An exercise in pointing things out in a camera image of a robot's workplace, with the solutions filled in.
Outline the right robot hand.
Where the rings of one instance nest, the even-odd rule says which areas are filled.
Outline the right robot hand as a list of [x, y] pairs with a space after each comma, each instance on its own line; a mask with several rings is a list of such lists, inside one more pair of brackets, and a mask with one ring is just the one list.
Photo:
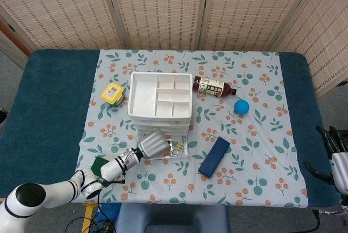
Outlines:
[[315, 129], [321, 134], [331, 167], [331, 174], [325, 175], [304, 161], [306, 169], [317, 179], [335, 185], [338, 192], [347, 195], [347, 130], [329, 126], [329, 131], [320, 126]]

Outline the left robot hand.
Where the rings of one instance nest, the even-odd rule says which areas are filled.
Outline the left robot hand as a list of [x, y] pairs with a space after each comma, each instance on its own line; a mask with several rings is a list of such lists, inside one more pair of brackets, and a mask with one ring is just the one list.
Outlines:
[[152, 131], [137, 142], [137, 148], [145, 159], [156, 157], [169, 146], [170, 144], [167, 142], [166, 136], [160, 129]]

